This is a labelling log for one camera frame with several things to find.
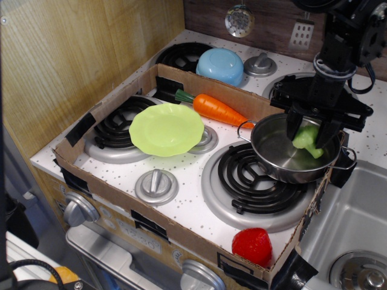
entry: sink drain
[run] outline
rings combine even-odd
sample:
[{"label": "sink drain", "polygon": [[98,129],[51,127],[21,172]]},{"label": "sink drain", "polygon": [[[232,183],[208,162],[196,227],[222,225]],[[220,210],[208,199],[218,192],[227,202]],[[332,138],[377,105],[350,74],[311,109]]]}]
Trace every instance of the sink drain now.
[{"label": "sink drain", "polygon": [[353,251],[332,265],[329,282],[345,290],[387,290],[387,258],[370,251]]}]

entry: oven handle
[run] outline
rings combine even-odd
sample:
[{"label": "oven handle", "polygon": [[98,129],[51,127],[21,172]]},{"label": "oven handle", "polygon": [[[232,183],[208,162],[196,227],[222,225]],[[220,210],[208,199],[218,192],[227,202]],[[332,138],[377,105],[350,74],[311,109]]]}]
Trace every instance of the oven handle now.
[{"label": "oven handle", "polygon": [[78,253],[127,285],[138,290],[162,290],[130,268],[131,253],[88,227],[71,227],[67,231],[66,241]]}]

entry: red toy fruit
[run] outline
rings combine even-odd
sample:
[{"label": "red toy fruit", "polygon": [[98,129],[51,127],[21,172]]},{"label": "red toy fruit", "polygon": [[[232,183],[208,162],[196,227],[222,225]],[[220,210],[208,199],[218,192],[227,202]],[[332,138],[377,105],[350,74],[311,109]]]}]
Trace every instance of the red toy fruit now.
[{"label": "red toy fruit", "polygon": [[240,231],[232,240],[232,253],[254,264],[268,267],[272,260],[272,243],[263,228],[248,228]]}]

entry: plastic plate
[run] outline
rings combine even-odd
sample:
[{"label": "plastic plate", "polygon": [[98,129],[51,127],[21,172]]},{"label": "plastic plate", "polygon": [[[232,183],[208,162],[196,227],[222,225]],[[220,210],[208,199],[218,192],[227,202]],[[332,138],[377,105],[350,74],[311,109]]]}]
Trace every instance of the plastic plate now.
[{"label": "plastic plate", "polygon": [[165,103],[137,114],[129,133],[133,144],[150,155],[169,157],[189,151],[204,132],[201,117],[184,106]]}]

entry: pot handle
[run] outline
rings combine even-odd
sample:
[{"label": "pot handle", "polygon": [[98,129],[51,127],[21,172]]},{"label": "pot handle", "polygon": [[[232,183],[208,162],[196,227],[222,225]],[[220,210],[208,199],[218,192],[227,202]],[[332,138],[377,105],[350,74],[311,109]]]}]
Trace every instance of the pot handle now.
[{"label": "pot handle", "polygon": [[355,166],[356,162],[357,162],[357,155],[356,155],[356,152],[355,150],[353,150],[352,148],[349,148],[349,147],[345,147],[345,146],[341,146],[341,148],[343,149],[346,149],[346,150],[349,150],[352,152],[353,156],[354,156],[354,159],[353,159],[353,162],[351,163],[350,166],[348,167],[340,167],[340,166],[332,166],[332,165],[329,165],[328,167],[330,168],[333,168],[333,169],[342,169],[342,170],[348,170],[348,169],[351,169],[352,167]]},{"label": "pot handle", "polygon": [[247,120],[247,121],[245,121],[245,122],[243,122],[242,124],[239,125],[238,130],[237,130],[236,132],[238,133],[238,138],[242,138],[243,140],[245,140],[245,141],[251,143],[251,140],[247,139],[246,137],[243,137],[243,136],[240,134],[241,128],[243,127],[243,125],[245,125],[245,124],[247,124],[247,123],[258,124],[258,122]]}]

